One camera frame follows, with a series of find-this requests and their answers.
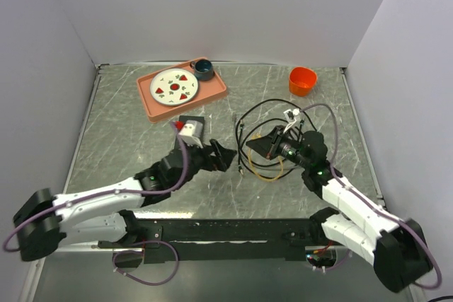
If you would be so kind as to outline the black network switch box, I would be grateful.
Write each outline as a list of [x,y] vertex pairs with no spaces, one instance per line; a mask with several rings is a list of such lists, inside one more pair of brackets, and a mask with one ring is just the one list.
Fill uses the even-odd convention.
[[178,137],[180,137],[187,146],[203,148],[202,136],[205,125],[205,119],[203,117],[180,116],[174,124],[178,131],[173,147],[175,150],[180,148]]

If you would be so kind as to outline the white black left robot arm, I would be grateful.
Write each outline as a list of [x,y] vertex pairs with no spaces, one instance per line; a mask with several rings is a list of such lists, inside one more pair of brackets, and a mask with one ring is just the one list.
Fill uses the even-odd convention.
[[34,192],[13,217],[21,260],[39,260],[89,236],[131,247],[139,241],[140,229],[125,222],[121,211],[168,199],[201,170],[225,172],[236,156],[215,139],[204,146],[182,140],[178,145],[151,167],[113,185],[77,194],[53,195],[48,188]]

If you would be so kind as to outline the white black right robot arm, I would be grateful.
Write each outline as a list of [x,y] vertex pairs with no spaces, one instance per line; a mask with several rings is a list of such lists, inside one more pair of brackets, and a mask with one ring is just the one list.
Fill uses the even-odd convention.
[[288,139],[281,126],[246,142],[249,149],[272,160],[281,157],[303,168],[307,189],[330,204],[312,216],[310,238],[323,245],[344,245],[366,260],[380,282],[400,292],[434,269],[423,231],[414,220],[403,221],[356,189],[327,159],[322,133],[308,131],[299,141]]

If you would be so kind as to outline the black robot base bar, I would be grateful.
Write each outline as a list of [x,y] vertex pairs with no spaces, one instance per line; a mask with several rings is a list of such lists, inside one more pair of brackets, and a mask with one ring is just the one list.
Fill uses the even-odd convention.
[[101,240],[101,249],[140,250],[144,263],[203,260],[304,261],[308,250],[334,249],[316,219],[139,219],[125,217],[128,234]]

